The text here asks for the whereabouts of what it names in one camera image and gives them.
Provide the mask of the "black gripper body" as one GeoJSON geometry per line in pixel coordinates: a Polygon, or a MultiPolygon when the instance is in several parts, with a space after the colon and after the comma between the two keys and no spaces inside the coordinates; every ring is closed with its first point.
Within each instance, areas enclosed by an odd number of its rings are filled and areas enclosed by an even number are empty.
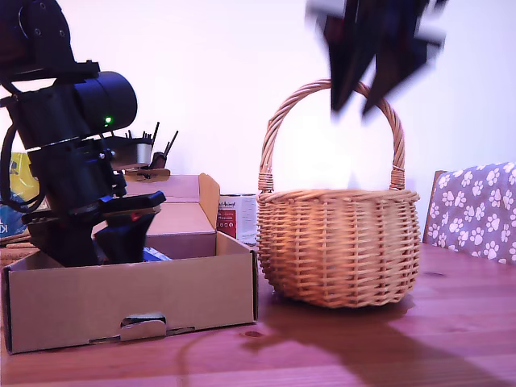
{"type": "Polygon", "coordinates": [[[32,176],[37,178],[50,210],[22,217],[24,224],[38,218],[61,218],[79,223],[89,217],[139,210],[152,211],[165,201],[156,191],[127,197],[122,170],[151,160],[149,138],[108,136],[100,139],[23,140],[32,176]]]}

